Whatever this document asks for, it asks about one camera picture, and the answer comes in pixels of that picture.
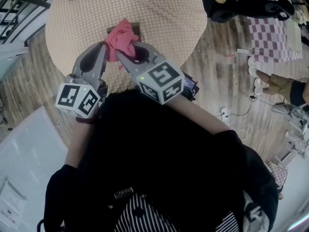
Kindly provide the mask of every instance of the pink cloth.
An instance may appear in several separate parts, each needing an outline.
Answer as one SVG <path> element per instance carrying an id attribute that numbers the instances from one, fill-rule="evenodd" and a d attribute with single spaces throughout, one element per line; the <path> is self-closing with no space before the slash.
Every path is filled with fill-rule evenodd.
<path id="1" fill-rule="evenodd" d="M 123 19 L 106 37 L 105 42 L 110 48 L 109 62 L 118 61 L 115 50 L 120 50 L 135 57 L 135 49 L 131 44 L 132 41 L 137 41 L 139 37 L 134 35 L 131 24 L 127 19 Z"/>

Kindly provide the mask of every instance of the sleeve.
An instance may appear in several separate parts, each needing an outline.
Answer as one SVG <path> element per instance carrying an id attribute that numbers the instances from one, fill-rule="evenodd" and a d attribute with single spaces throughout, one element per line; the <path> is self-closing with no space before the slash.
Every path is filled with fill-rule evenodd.
<path id="1" fill-rule="evenodd" d="M 245 190 L 252 200 L 261 206 L 267 215 L 269 219 L 269 230 L 271 230 L 278 209 L 279 194 L 277 184 L 260 156 L 253 149 L 245 145 L 244 147 L 247 155 Z"/>
<path id="2" fill-rule="evenodd" d="M 261 157 L 253 149 L 244 145 L 235 131 L 224 131 L 214 137 L 221 144 L 224 154 L 228 157 L 228 163 L 234 163 L 234 166 L 230 164 L 230 168 L 236 171 L 234 174 L 243 176 L 244 190 L 267 215 L 269 230 L 271 230 L 276 218 L 279 200 L 274 177 Z"/>
<path id="3" fill-rule="evenodd" d="M 64 165 L 50 178 L 45 195 L 44 228 L 46 232 L 58 231 L 65 217 L 66 202 L 73 187 L 77 170 Z"/>

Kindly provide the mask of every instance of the leg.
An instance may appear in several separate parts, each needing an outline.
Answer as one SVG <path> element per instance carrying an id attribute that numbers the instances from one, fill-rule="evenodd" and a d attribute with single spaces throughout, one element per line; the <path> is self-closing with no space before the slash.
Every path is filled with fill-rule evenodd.
<path id="1" fill-rule="evenodd" d="M 267 87 L 263 88 L 263 93 L 264 93 L 264 94 L 267 94 L 267 95 L 275 95 L 275 94 L 277 94 L 276 92 L 271 91 L 271 90 L 270 90 L 269 88 L 267 88 Z"/>
<path id="2" fill-rule="evenodd" d="M 256 75 L 264 82 L 264 83 L 267 83 L 267 84 L 270 84 L 271 81 L 270 81 L 270 75 L 262 72 L 262 71 L 259 71 L 259 70 L 256 70 Z"/>

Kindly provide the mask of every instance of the striped shirt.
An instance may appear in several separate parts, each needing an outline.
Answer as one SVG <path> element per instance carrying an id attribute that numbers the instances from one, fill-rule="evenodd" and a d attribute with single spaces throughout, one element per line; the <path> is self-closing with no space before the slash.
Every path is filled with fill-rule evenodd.
<path id="1" fill-rule="evenodd" d="M 178 232 L 175 226 L 147 202 L 145 195 L 135 193 L 119 218 L 114 232 Z M 237 221 L 229 212 L 216 232 L 239 232 Z"/>

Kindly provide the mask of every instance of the person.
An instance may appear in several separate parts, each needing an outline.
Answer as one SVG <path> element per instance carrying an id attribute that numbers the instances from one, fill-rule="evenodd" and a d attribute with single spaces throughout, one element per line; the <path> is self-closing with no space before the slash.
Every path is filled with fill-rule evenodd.
<path id="1" fill-rule="evenodd" d="M 184 96 L 160 105 L 127 90 L 109 95 L 100 117 L 78 121 L 46 189 L 46 232 L 63 221 L 68 232 L 236 232 L 258 206 L 271 230 L 273 176 L 235 131 Z"/>
<path id="2" fill-rule="evenodd" d="M 249 63 L 249 74 L 255 77 L 254 81 L 254 93 L 260 95 L 262 93 L 268 95 L 280 94 L 282 95 L 291 105 L 302 106 L 305 112 L 309 112 L 309 79 L 307 82 L 301 82 L 292 78 L 285 78 L 275 74 L 268 75 L 256 68 L 253 62 L 250 60 Z M 263 81 L 269 84 L 268 87 L 263 88 Z"/>

